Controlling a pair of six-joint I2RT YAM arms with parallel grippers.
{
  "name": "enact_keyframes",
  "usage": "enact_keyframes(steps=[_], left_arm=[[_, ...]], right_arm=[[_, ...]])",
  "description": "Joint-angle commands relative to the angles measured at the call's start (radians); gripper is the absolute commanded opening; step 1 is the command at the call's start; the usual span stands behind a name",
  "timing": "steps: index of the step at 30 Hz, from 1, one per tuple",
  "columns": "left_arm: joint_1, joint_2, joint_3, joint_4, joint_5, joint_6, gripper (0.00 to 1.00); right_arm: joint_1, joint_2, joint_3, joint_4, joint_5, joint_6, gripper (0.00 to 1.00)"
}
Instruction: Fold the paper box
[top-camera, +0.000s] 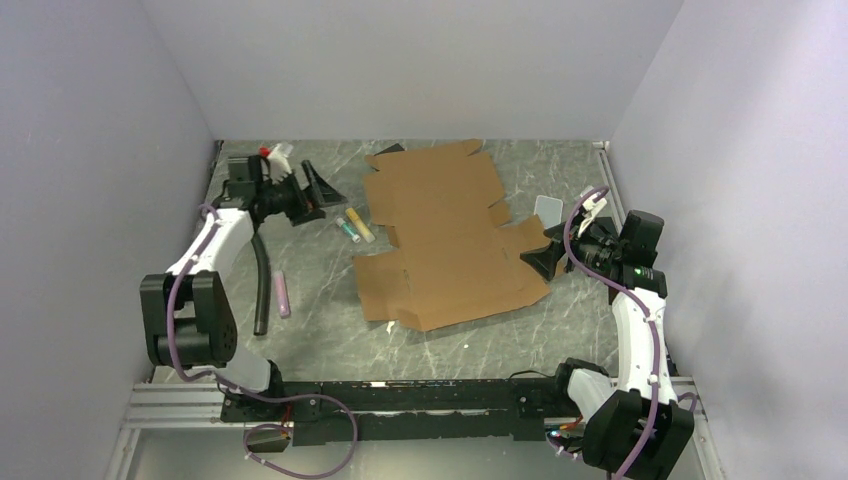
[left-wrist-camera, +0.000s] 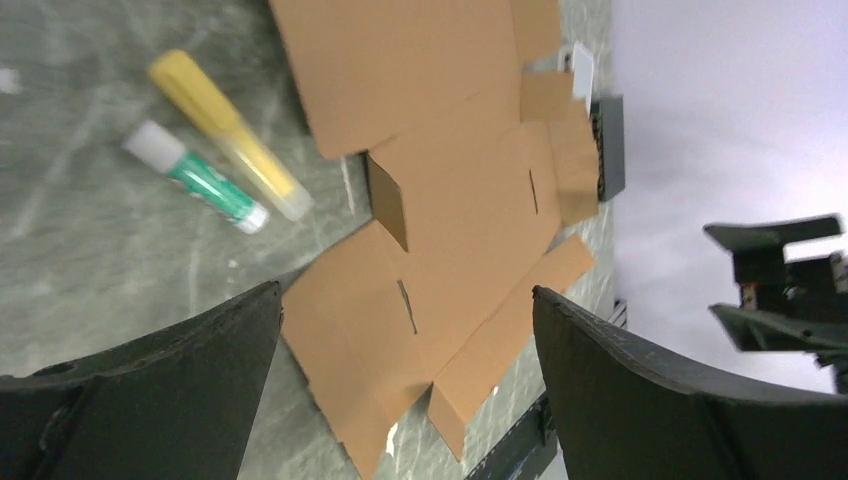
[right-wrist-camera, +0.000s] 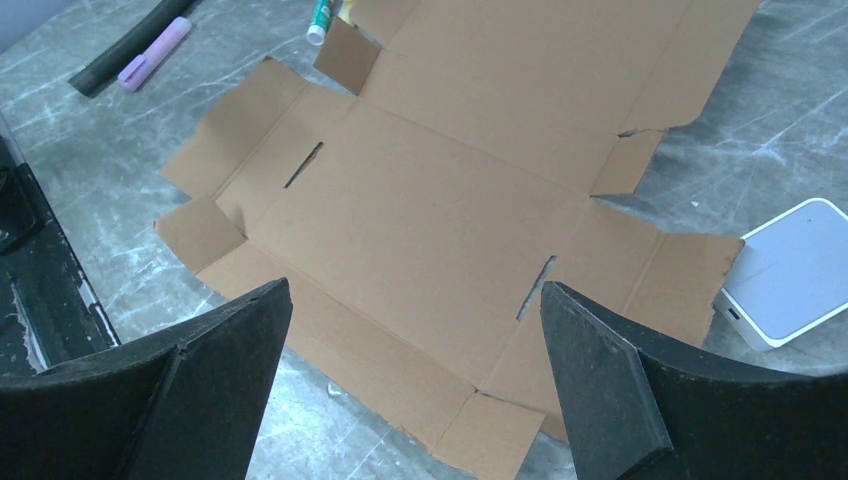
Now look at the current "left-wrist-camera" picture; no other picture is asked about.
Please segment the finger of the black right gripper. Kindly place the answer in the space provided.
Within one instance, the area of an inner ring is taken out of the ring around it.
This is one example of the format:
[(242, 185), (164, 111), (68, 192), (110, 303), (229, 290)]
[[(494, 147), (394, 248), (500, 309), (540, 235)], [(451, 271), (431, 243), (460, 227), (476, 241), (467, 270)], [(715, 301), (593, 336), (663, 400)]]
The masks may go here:
[(703, 231), (731, 253), (783, 248), (844, 233), (840, 218), (833, 214), (764, 224), (711, 223)]
[(798, 320), (729, 304), (708, 307), (743, 352), (846, 352), (847, 325)]

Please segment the brown cardboard box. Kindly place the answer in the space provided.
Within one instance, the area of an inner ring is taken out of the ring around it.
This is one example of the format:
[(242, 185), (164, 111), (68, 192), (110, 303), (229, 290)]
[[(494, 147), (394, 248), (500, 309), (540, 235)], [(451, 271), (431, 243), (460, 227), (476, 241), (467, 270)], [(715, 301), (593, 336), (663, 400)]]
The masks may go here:
[(456, 457), (532, 332), (535, 284), (590, 269), (598, 158), (555, 1), (275, 1), (319, 152), (367, 158), (373, 218), (283, 298), (283, 336), (359, 476), (423, 395)]

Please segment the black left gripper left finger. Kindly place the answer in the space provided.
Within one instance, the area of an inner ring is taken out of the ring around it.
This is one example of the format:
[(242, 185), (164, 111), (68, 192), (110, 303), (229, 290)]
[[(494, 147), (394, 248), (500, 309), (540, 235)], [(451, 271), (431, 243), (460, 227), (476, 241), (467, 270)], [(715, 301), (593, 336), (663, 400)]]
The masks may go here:
[(122, 345), (1, 379), (5, 479), (234, 479), (280, 336), (263, 283)]

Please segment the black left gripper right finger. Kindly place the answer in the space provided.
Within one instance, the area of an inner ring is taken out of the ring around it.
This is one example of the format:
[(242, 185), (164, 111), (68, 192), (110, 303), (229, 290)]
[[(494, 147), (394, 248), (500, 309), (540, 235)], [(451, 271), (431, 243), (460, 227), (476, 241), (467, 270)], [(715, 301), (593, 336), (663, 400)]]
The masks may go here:
[(730, 373), (543, 286), (533, 331), (573, 479), (843, 479), (847, 399)]

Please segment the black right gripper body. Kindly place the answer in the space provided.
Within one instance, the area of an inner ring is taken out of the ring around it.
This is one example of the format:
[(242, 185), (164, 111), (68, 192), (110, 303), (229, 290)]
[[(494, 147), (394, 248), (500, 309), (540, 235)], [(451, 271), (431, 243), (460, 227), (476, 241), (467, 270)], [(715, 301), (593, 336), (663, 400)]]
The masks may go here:
[[(731, 257), (739, 289), (735, 307), (847, 325), (847, 265), (840, 253), (788, 261), (783, 247), (731, 253)], [(804, 353), (832, 371), (838, 393), (847, 393), (847, 351)]]

